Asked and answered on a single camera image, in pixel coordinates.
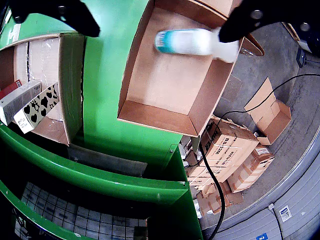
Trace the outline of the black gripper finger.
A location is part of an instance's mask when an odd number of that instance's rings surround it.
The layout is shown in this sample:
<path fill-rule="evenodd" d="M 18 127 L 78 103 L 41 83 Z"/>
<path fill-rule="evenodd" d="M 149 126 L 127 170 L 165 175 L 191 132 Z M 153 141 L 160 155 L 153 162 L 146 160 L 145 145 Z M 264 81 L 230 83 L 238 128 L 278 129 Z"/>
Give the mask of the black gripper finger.
<path fill-rule="evenodd" d="M 219 31 L 219 40 L 230 43 L 264 26 L 284 22 L 307 35 L 320 33 L 318 0 L 243 0 Z"/>
<path fill-rule="evenodd" d="M 100 27 L 80 0 L 8 0 L 8 7 L 17 24 L 30 14 L 41 14 L 64 22 L 82 35 L 96 38 Z"/>

